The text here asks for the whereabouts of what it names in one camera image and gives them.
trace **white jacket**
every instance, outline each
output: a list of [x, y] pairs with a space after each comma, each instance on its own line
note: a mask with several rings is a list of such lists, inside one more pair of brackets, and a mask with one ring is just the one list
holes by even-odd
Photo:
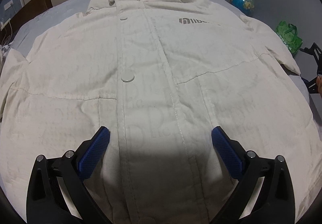
[[[322, 186], [322, 143], [280, 64], [299, 74], [268, 26], [208, 0], [91, 0], [26, 59], [9, 52], [0, 77], [8, 198], [25, 217], [36, 156], [60, 157], [106, 126], [111, 142], [85, 184], [113, 223], [208, 224], [236, 185], [212, 147], [220, 125], [246, 150], [286, 158], [299, 218]], [[124, 83], [127, 71], [135, 77]]]

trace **green bag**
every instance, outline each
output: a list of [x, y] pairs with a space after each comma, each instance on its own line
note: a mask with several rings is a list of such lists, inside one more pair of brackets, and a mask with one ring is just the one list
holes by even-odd
[[292, 24], [281, 21], [277, 26], [275, 33], [278, 34], [292, 55], [295, 55], [302, 46], [303, 40], [297, 36], [297, 28]]

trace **blue gripper pad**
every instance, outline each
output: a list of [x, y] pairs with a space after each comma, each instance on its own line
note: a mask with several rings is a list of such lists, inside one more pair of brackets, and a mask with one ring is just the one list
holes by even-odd
[[241, 180], [243, 178], [243, 162], [232, 147], [231, 140], [220, 126], [212, 130], [211, 139], [231, 177]]
[[110, 131], [101, 127], [94, 137], [89, 140], [91, 144], [78, 162], [78, 176], [81, 181], [91, 177], [97, 163], [105, 152], [110, 138]]

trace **wall socket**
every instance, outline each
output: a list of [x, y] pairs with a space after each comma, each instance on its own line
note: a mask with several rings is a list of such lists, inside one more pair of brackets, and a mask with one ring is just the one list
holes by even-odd
[[13, 1], [10, 0], [7, 4], [5, 4], [3, 7], [4, 7], [4, 10], [6, 11], [7, 9], [9, 9], [11, 6], [13, 5]]

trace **blue globe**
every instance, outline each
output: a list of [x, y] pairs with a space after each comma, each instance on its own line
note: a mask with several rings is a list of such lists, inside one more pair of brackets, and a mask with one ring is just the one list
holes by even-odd
[[254, 13], [255, 5], [253, 0], [230, 0], [230, 4], [239, 9], [246, 16], [251, 17]]

